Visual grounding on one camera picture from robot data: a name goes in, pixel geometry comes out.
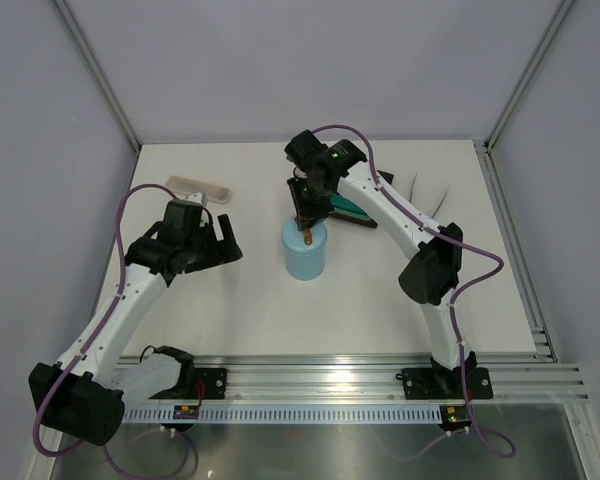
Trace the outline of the brown lid handle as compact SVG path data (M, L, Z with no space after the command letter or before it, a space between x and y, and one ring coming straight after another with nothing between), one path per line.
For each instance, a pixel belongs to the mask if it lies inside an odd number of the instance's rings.
M303 229L303 238L304 238L304 244L305 245L312 245L313 244L313 235L312 232L309 228L304 228Z

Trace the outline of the light blue lid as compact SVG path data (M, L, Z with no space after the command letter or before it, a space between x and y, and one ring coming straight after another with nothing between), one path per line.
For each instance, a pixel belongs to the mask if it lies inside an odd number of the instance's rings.
M294 217L288 218L281 229L281 242L285 253L305 257L324 254L328 240L328 230L324 222L309 229L309 235L300 230Z

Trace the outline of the metal tongs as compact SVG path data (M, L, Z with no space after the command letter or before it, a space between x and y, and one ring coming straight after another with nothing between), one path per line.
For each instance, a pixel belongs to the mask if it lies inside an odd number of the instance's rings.
M444 206L450 191L450 182L435 183L421 179L416 173L409 187L408 200L423 214L435 219Z

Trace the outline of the light blue cup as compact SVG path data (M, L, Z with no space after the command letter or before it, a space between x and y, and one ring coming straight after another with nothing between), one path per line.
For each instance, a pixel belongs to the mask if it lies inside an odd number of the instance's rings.
M309 254L285 252L285 267L291 277L300 281L311 281L318 278L325 269L326 255L324 251Z

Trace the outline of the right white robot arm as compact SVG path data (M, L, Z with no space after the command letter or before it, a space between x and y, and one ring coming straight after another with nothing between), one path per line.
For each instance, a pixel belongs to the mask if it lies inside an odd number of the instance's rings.
M408 400L486 400L493 396L486 368L477 364L454 313L462 266L463 232L427 217L380 176L370 147L343 139L322 143L305 130L287 144L296 171L287 182L300 231L326 219L338 194L360 207L397 244L408 260L398 277L402 291L417 303L430 338L430 366L397 374Z

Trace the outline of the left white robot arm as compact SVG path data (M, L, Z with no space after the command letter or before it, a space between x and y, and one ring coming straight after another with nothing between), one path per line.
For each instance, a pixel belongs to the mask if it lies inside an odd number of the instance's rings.
M147 359L117 372L131 337L174 279L238 261L227 215L213 216L207 198L195 192L172 197L164 216L129 246L115 239L120 276L116 291L74 343L52 364L37 364L28 379L36 409L32 437L36 449L48 427L96 446L117 432L123 416L146 400L196 399L206 389L193 355L161 346Z

